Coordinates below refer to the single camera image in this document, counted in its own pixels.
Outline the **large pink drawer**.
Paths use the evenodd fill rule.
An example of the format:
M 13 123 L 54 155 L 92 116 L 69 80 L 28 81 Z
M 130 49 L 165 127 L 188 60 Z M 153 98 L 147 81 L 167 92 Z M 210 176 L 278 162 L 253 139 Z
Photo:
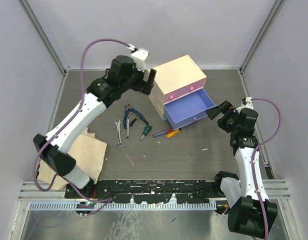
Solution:
M 197 90 L 200 90 L 200 89 L 204 88 L 205 82 L 206 82 L 206 78 L 203 78 L 201 80 L 190 83 L 190 84 L 180 88 L 177 91 L 177 96 L 178 97 L 185 96 L 185 95 L 193 93 Z

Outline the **cream drawer cabinet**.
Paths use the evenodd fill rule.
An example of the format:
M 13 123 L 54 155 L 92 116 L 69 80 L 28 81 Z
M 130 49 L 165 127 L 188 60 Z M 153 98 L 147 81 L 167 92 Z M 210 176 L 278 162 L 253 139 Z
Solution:
M 149 95 L 149 100 L 164 121 L 164 95 L 172 91 L 206 78 L 207 76 L 189 55 L 182 56 L 172 61 L 154 67 L 156 76 L 154 86 Z

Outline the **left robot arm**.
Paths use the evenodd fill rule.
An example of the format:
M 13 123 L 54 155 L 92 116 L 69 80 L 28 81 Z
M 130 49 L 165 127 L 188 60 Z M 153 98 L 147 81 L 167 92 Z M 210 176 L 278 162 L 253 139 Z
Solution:
M 83 93 L 77 106 L 46 135 L 37 134 L 33 142 L 38 156 L 56 174 L 76 187 L 76 193 L 89 198 L 94 192 L 91 178 L 77 165 L 68 152 L 83 129 L 103 113 L 114 101 L 128 90 L 149 95 L 156 76 L 150 69 L 148 80 L 144 80 L 144 70 L 137 67 L 129 56 L 119 55 L 112 60 L 104 76 L 92 81 Z

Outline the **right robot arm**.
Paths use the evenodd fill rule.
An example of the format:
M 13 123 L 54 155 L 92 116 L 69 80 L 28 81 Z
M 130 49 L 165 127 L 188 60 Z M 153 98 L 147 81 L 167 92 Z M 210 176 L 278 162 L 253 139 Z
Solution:
M 216 174 L 213 191 L 227 199 L 225 213 L 231 232 L 266 240 L 278 209 L 269 201 L 263 186 L 259 167 L 259 149 L 263 143 L 254 136 L 258 112 L 253 100 L 243 98 L 240 107 L 224 101 L 206 111 L 211 120 L 223 114 L 217 125 L 230 134 L 230 146 L 239 167 L 239 175 L 224 171 Z

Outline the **wide purple drawer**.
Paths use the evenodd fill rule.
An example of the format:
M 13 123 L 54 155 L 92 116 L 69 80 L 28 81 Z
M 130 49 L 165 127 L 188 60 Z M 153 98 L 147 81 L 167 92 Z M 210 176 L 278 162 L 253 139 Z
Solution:
M 207 116 L 215 103 L 204 89 L 197 90 L 164 106 L 164 114 L 174 130 Z

